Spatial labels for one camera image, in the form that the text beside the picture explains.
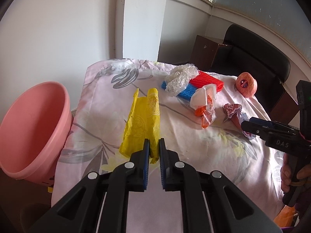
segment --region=silver screw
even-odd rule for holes
[[[124,164],[125,168],[133,168],[135,166],[135,164],[133,162],[126,162]]]
[[[221,178],[221,172],[220,171],[213,171],[212,172],[212,176],[214,177],[214,178]]]
[[[93,180],[93,179],[96,179],[98,176],[97,172],[90,172],[87,177],[90,179],[90,180]]]
[[[185,166],[185,163],[184,163],[184,162],[181,162],[181,161],[177,161],[177,162],[175,163],[175,166],[176,166],[177,168],[183,168],[183,167]]]

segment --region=clear plastic bag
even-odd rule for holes
[[[215,119],[216,85],[208,84],[197,89],[190,100],[196,116],[202,116],[202,128],[207,128]]]
[[[166,89],[169,96],[176,96],[186,89],[189,81],[199,75],[199,70],[194,64],[179,65],[174,67],[165,77]]]

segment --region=round label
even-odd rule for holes
[[[241,80],[241,87],[243,87],[243,88],[247,88],[247,86],[248,86],[248,83],[247,83],[247,80]]]

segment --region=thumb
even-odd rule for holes
[[[311,176],[311,164],[304,166],[298,173],[297,179],[301,180]]]

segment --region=crumpled yellow paper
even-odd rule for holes
[[[143,149],[145,138],[150,140],[151,163],[159,159],[160,139],[160,108],[158,90],[149,89],[147,97],[138,97],[139,90],[134,94],[128,121],[126,122],[123,142],[119,152],[130,158],[133,152]]]

